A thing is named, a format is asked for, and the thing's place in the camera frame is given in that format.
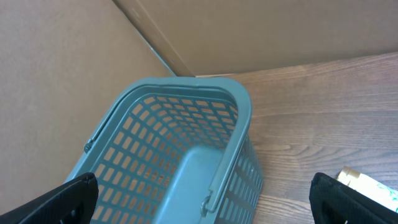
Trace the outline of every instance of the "wooden table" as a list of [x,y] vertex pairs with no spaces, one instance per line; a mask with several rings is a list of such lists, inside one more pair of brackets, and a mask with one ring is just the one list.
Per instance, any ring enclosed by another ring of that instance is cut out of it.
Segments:
[[398,189],[398,53],[225,77],[254,105],[265,176],[253,223],[313,223],[312,177],[344,165]]

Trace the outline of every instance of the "cardboard panel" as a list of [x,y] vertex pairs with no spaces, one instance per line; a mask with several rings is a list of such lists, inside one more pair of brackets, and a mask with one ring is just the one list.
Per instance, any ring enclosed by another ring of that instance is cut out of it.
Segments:
[[0,1],[0,213],[61,185],[148,76],[169,73],[112,1]]
[[398,2],[115,0],[179,75],[239,73],[398,50]]

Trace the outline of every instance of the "blue plastic basket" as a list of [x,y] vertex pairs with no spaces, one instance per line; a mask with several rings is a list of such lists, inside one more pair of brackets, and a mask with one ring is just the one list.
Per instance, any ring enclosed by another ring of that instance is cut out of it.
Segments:
[[146,78],[114,102],[67,181],[94,172],[92,223],[251,223],[263,174],[247,91],[227,78]]

